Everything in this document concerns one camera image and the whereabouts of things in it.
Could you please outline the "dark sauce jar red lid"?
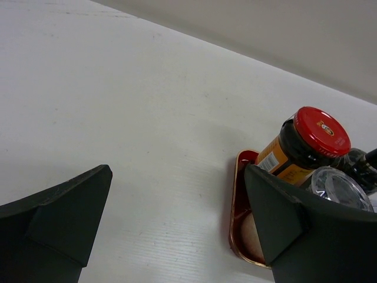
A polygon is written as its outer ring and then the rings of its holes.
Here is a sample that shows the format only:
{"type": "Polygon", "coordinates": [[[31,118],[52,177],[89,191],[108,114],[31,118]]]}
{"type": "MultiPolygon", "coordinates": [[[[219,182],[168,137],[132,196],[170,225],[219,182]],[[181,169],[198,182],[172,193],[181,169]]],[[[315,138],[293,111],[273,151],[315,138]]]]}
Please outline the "dark sauce jar red lid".
{"type": "Polygon", "coordinates": [[[279,134],[258,154],[254,164],[296,185],[350,149],[350,138],[335,118],[321,109],[305,106],[282,124],[279,134]]]}

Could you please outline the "small jar white lid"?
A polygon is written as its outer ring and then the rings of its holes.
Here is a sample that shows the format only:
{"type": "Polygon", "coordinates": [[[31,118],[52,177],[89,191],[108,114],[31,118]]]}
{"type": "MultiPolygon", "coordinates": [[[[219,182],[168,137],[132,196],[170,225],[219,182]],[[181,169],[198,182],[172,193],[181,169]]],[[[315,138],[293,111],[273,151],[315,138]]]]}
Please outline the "small jar white lid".
{"type": "Polygon", "coordinates": [[[249,213],[243,220],[240,227],[240,234],[246,251],[255,259],[255,261],[264,264],[264,255],[252,213],[249,213]]]}

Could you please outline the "clear bottle white contents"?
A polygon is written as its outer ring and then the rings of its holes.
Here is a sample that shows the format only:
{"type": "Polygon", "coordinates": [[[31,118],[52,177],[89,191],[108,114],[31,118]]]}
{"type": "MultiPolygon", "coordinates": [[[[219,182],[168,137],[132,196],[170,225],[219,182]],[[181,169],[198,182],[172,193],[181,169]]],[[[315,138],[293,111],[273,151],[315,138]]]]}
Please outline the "clear bottle white contents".
{"type": "Polygon", "coordinates": [[[310,180],[309,191],[329,201],[367,212],[373,206],[363,189],[346,173],[332,168],[316,169],[310,180]]]}

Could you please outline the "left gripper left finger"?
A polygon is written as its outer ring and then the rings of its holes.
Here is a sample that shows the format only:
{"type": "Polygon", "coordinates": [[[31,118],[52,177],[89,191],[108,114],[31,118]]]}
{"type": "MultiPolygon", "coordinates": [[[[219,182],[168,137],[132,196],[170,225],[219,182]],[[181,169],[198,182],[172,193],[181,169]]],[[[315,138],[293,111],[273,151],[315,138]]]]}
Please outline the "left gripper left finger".
{"type": "Polygon", "coordinates": [[[1,282],[78,282],[113,173],[107,164],[1,206],[1,282]]]}

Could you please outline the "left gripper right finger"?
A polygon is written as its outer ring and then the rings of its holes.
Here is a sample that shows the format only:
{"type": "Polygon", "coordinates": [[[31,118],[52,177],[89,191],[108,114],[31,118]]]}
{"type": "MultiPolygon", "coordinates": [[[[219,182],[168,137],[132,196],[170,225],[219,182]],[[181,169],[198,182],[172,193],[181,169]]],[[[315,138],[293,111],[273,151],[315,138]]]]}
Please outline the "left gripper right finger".
{"type": "Polygon", "coordinates": [[[244,181],[276,282],[375,282],[376,214],[350,208],[248,164],[244,181]]]}

